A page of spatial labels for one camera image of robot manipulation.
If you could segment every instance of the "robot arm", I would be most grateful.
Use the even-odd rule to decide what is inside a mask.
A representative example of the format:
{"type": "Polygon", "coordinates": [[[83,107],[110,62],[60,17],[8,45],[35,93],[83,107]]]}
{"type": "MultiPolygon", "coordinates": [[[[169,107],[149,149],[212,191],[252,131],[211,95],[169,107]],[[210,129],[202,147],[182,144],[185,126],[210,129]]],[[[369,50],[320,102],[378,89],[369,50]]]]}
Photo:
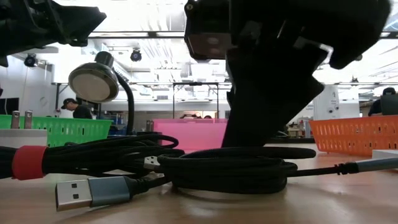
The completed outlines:
{"type": "Polygon", "coordinates": [[[106,15],[97,7],[61,6],[51,0],[0,0],[0,66],[7,55],[59,42],[87,46],[106,15]]]}
{"type": "Polygon", "coordinates": [[[388,0],[189,0],[185,41],[197,60],[226,58],[231,114],[223,147],[263,146],[323,90],[312,73],[333,48],[341,69],[374,45],[388,0]],[[251,114],[261,114],[253,118],[251,114]]]}

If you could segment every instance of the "desk lamp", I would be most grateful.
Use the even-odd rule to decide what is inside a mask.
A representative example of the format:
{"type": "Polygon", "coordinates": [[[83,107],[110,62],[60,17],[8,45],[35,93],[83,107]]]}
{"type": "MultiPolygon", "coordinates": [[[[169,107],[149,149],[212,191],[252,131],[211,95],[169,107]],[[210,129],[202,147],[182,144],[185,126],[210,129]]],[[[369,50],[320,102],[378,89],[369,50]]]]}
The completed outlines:
{"type": "Polygon", "coordinates": [[[113,56],[99,52],[95,62],[85,63],[69,74],[69,86],[82,99],[95,103],[109,102],[119,93],[118,82],[124,88],[128,100],[126,134],[132,134],[134,123],[134,98],[126,81],[113,69],[113,56]]]}

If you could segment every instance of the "usb-a plug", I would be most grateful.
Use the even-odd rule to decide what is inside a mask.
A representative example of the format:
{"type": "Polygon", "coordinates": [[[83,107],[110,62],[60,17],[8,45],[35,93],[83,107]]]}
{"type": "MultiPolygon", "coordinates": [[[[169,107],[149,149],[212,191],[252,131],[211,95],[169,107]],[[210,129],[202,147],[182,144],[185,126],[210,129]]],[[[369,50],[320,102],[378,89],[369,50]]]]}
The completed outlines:
{"type": "Polygon", "coordinates": [[[159,162],[157,162],[156,156],[145,157],[145,159],[144,159],[144,168],[145,169],[155,170],[159,166],[160,166],[160,164],[159,164],[159,162]]]}
{"type": "Polygon", "coordinates": [[[61,182],[55,188],[57,211],[124,203],[146,191],[138,180],[123,176],[61,182]]]}

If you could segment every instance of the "orange basket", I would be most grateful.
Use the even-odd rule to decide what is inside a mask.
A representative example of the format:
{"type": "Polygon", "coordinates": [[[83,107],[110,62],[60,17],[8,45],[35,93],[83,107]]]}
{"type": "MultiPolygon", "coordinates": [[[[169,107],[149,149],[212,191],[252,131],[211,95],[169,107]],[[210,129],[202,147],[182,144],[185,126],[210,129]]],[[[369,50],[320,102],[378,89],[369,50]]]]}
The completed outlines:
{"type": "Polygon", "coordinates": [[[374,149],[398,149],[398,116],[310,121],[318,150],[372,156],[374,149]]]}

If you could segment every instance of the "cap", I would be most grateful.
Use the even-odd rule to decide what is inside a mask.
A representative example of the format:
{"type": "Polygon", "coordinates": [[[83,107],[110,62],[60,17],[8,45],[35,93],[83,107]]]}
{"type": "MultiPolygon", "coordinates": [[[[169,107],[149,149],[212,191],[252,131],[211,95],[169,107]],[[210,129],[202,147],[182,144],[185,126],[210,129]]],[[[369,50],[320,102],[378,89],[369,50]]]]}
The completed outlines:
{"type": "Polygon", "coordinates": [[[66,109],[68,103],[77,103],[77,101],[73,98],[67,98],[63,101],[63,106],[61,106],[61,109],[66,109]]]}
{"type": "Polygon", "coordinates": [[[383,95],[394,95],[396,90],[393,87],[388,87],[383,90],[383,95]]]}

